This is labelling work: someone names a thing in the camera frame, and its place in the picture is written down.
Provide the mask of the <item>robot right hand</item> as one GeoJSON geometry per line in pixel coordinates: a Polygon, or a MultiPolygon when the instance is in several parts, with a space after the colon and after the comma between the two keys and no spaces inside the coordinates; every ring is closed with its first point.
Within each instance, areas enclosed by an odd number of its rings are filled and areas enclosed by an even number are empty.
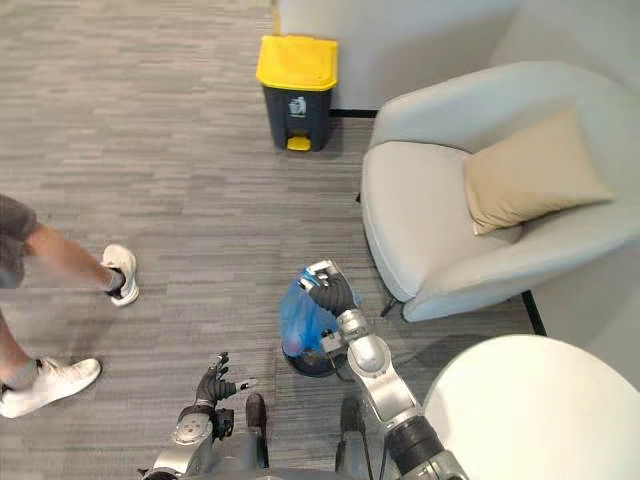
{"type": "Polygon", "coordinates": [[[348,280],[331,260],[322,260],[305,268],[298,283],[319,307],[335,318],[358,308],[348,280]]]}

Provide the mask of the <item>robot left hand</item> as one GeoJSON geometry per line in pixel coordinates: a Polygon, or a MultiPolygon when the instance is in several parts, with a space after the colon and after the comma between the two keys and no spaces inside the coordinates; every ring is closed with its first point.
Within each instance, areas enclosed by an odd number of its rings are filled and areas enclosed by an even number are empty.
{"type": "Polygon", "coordinates": [[[196,388],[196,404],[208,404],[215,407],[219,401],[228,399],[239,392],[258,385],[259,380],[256,378],[248,378],[237,382],[227,381],[224,376],[229,370],[228,362],[229,353],[221,352],[208,366],[196,388]]]}

